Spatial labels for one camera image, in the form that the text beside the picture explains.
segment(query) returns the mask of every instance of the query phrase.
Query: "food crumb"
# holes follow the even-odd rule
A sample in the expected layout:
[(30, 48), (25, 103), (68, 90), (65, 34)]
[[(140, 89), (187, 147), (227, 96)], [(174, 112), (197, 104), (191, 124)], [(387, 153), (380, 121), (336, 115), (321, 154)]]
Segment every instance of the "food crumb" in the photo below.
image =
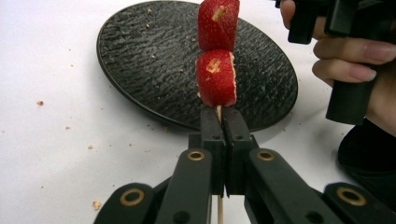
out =
[(93, 206), (93, 208), (94, 208), (95, 210), (99, 210), (99, 208), (100, 208), (101, 205), (102, 205), (102, 204), (101, 204), (100, 202), (98, 202), (98, 201), (93, 201), (93, 203), (92, 203), (92, 206)]

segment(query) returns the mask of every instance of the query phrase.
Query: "strawberry slice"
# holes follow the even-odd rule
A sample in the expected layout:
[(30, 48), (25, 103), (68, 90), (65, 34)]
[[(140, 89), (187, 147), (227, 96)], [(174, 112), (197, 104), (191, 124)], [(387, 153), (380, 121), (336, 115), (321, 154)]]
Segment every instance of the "strawberry slice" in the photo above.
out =
[(198, 42), (203, 51), (235, 46), (239, 0), (205, 0), (198, 11)]
[(198, 89), (204, 104), (234, 105), (236, 102), (233, 54), (226, 49), (210, 50), (196, 62)]

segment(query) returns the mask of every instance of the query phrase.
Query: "textured plate surface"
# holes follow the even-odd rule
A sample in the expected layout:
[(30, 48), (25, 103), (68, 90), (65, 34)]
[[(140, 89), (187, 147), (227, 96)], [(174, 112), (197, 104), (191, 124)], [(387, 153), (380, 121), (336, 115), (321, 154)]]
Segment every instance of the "textured plate surface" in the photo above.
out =
[[(198, 130), (203, 103), (197, 96), (195, 60), (199, 5), (147, 2), (106, 21), (97, 54), (106, 76), (150, 114)], [(239, 19), (234, 50), (237, 103), (251, 131), (283, 119), (297, 99), (290, 61), (267, 35)]]

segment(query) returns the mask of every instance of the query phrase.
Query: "white surface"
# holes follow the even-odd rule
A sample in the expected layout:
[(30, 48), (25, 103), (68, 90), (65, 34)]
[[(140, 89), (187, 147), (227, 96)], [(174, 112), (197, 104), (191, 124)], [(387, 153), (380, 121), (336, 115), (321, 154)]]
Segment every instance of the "white surface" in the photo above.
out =
[[(164, 124), (111, 87), (96, 58), (104, 22), (137, 2), (2, 1), (2, 224), (93, 223), (93, 201), (104, 203), (131, 182), (154, 187), (173, 173), (190, 132), (172, 126), (165, 132)], [(274, 4), (244, 0), (240, 18), (284, 50), (297, 73), (299, 95), (285, 119), (254, 134), (309, 186), (323, 190), (332, 182), (350, 182), (335, 158), (351, 127), (324, 118), (331, 89), (311, 73), (313, 45), (287, 42)], [(226, 224), (248, 223), (242, 197), (225, 199), (224, 213)]]

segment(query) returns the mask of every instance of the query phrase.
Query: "wooden skewer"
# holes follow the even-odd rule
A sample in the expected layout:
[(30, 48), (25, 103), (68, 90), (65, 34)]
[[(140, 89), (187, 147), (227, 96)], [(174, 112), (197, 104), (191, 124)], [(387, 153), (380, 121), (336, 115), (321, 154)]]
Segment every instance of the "wooden skewer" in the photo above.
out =
[[(216, 112), (218, 114), (219, 122), (221, 124), (221, 105), (216, 106)], [(218, 196), (218, 224), (224, 223), (223, 216), (223, 201), (221, 195)]]

